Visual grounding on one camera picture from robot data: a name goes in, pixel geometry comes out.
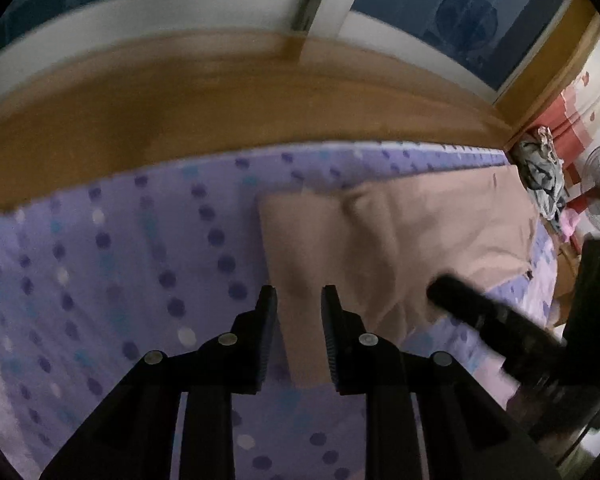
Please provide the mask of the green sleeved right forearm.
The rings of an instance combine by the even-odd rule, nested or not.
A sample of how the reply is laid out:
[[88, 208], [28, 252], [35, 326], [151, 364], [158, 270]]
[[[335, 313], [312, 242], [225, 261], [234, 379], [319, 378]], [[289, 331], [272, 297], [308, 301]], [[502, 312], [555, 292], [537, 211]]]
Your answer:
[[570, 470], [588, 469], [596, 456], [585, 449], [583, 442], [598, 434], [597, 429], [585, 426], [568, 432], [553, 432], [538, 442], [541, 452], [557, 467], [562, 474]]

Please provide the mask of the person's right hand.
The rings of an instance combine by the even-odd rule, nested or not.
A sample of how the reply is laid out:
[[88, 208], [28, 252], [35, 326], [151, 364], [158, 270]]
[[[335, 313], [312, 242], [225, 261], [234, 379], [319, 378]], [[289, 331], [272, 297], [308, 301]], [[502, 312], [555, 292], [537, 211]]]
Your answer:
[[519, 386], [507, 401], [506, 413], [536, 443], [573, 434], [578, 429], [572, 417], [558, 403], [525, 386]]

